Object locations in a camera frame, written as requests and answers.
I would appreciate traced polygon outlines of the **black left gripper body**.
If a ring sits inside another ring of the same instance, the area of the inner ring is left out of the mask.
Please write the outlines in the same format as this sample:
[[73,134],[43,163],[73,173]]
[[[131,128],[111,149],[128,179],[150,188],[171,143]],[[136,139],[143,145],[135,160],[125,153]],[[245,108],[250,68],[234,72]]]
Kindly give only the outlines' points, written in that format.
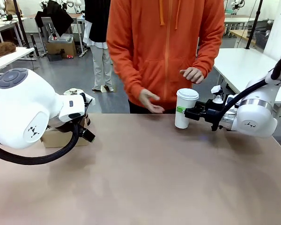
[[53,117],[49,120],[48,128],[55,129],[62,133],[74,132],[79,133],[81,128],[81,121],[83,115],[79,112],[65,115],[67,121],[61,121],[58,116]]

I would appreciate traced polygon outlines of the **person's right hand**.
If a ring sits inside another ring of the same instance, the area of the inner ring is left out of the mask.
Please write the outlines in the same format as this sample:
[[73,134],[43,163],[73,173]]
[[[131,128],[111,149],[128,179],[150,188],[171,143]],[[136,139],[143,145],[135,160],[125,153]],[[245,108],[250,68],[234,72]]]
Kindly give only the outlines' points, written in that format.
[[151,100],[159,101],[160,97],[152,93],[147,89],[142,89],[139,94],[139,101],[147,108],[151,113],[161,114],[165,109],[161,106],[154,105]]

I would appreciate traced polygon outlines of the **person's left hand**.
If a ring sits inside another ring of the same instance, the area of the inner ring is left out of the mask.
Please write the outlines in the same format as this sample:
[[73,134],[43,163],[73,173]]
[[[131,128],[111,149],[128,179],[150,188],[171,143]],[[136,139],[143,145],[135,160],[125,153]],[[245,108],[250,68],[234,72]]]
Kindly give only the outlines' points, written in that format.
[[179,73],[194,84],[200,84],[205,79],[203,73],[195,67],[180,70]]

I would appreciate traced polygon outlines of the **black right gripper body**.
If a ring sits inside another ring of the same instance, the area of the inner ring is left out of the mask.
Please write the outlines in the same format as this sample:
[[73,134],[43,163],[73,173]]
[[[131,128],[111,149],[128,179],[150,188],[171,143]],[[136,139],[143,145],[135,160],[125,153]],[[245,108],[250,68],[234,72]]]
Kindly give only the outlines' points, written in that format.
[[219,127],[220,118],[218,117],[218,113],[224,107],[224,102],[215,103],[212,99],[209,99],[204,106],[203,111],[201,112],[201,116],[204,118],[205,122],[211,123],[212,131],[216,131]]

